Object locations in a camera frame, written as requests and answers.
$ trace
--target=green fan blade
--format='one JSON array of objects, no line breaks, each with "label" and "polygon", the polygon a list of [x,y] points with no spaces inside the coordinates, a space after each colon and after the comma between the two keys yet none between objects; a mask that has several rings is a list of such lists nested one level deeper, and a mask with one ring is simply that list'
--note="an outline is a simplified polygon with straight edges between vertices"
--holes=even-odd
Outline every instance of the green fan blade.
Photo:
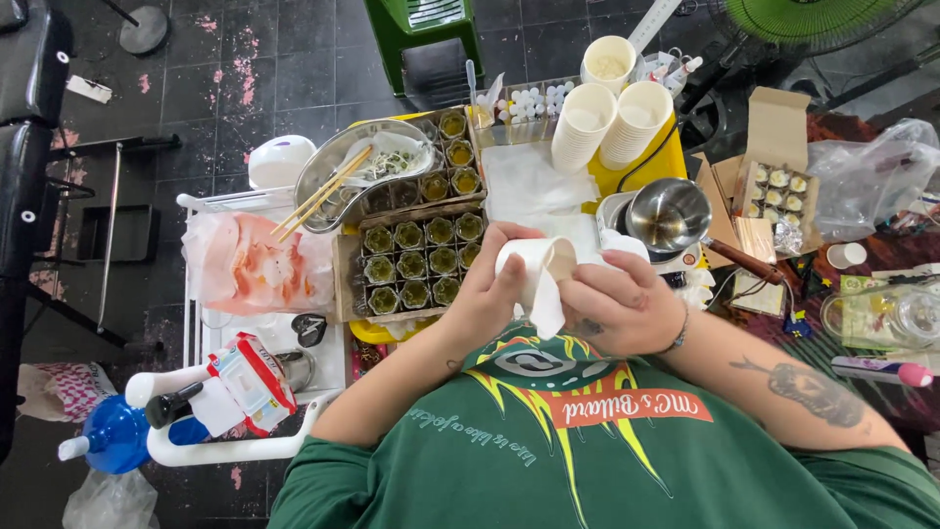
[{"label": "green fan blade", "polygon": [[753,37],[778,44],[809,43],[875,21],[895,0],[726,0],[731,20]]}]

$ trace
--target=kidney-shaped metal tray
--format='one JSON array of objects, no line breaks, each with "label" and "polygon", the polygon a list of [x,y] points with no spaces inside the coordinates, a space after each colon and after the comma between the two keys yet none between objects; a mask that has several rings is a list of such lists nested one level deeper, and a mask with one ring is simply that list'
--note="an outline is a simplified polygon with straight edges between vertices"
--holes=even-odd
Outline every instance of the kidney-shaped metal tray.
[{"label": "kidney-shaped metal tray", "polygon": [[[336,136],[331,137],[322,147],[310,157],[301,171],[297,187],[294,189],[294,207],[300,207],[315,192],[317,192],[339,168],[350,147],[360,139],[375,136],[379,132],[388,132],[410,137],[424,142],[433,151],[433,147],[421,129],[411,123],[400,120],[371,120],[354,125]],[[356,207],[360,200],[367,195],[370,189],[378,185],[387,185],[403,180],[415,179],[424,174],[440,161],[431,154],[431,162],[426,167],[414,168],[381,180],[376,180],[371,187],[341,186],[333,192],[304,223],[304,227],[313,233],[328,233],[339,227],[343,222],[355,222],[361,216],[363,208]]]}]

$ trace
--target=hand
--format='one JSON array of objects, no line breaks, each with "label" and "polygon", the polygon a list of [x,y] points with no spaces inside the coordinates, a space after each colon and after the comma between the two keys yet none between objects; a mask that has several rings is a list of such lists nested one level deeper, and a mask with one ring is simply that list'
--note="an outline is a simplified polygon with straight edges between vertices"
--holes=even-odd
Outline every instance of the hand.
[{"label": "hand", "polygon": [[534,228],[511,222],[494,222],[483,235],[479,255],[474,260],[457,298],[434,324],[446,328],[445,336],[470,354],[488,344],[512,320],[512,310],[525,285],[525,261],[509,256],[496,277],[496,256],[512,239],[539,239],[545,235]]},{"label": "hand", "polygon": [[682,331],[685,302],[638,255],[605,250],[603,259],[622,271],[579,264],[573,279],[558,284],[565,329],[618,357],[669,348]]}]

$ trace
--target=electric fan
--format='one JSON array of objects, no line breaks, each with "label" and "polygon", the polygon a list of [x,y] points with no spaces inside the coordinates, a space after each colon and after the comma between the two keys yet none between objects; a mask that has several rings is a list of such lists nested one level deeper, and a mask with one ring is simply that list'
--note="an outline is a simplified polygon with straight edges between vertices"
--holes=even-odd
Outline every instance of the electric fan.
[{"label": "electric fan", "polygon": [[847,48],[885,30],[923,0],[708,0],[730,44],[715,69],[682,103],[687,115],[745,51],[802,59]]}]

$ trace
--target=bracelet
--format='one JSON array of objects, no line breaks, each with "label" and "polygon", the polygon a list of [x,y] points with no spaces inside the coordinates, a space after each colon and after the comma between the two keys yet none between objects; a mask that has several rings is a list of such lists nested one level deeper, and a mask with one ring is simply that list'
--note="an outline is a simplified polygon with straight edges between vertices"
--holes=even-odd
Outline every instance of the bracelet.
[{"label": "bracelet", "polygon": [[679,336],[677,336],[676,339],[672,341],[672,344],[670,344],[669,347],[659,351],[658,353],[650,353],[651,355],[665,355],[665,353],[668,353],[677,347],[681,347],[682,344],[685,343],[685,331],[689,327],[689,304],[683,302],[682,306],[685,307],[685,319],[682,320],[682,329],[679,331]]}]

